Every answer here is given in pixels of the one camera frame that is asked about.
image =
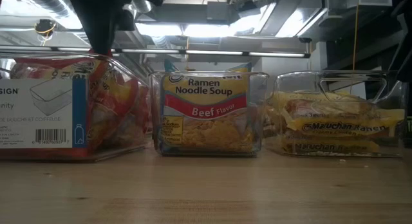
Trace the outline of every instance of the wooden table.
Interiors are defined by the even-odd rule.
[[[412,223],[398,159],[161,157],[0,162],[0,224]]]

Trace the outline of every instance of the product label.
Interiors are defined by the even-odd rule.
[[[164,77],[160,140],[184,149],[251,151],[248,87],[244,75]]]
[[[0,80],[0,149],[86,147],[84,79]]]

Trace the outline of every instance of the clear plastic bin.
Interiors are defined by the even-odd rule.
[[[254,156],[261,149],[268,75],[150,75],[154,146],[160,154]]]
[[[278,76],[267,101],[264,145],[297,156],[401,156],[407,84],[395,76],[383,71]]]
[[[149,88],[96,54],[0,55],[0,159],[95,161],[143,148]]]

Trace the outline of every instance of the maruchan ramen package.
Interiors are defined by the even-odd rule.
[[[381,89],[376,97],[367,100],[347,91],[327,91],[326,87],[334,88],[333,83],[339,80],[348,82],[339,85],[349,86],[350,91],[352,83],[347,78],[334,77],[321,84],[328,73],[333,75],[333,71],[302,72],[277,78],[277,90],[266,106],[265,145],[280,153],[303,156],[400,156],[404,85],[398,82],[386,95]],[[312,84],[318,88],[282,91],[293,87],[294,77],[296,82],[304,80],[303,75],[318,80]],[[361,76],[363,83],[368,82],[364,73]],[[374,73],[371,78],[373,82],[385,82],[382,84],[386,86],[386,76]],[[367,83],[362,86],[368,89]]]
[[[98,160],[142,147],[149,116],[143,85],[100,55],[7,57],[0,158]]]
[[[262,73],[151,75],[155,147],[161,154],[255,155],[261,147]]]

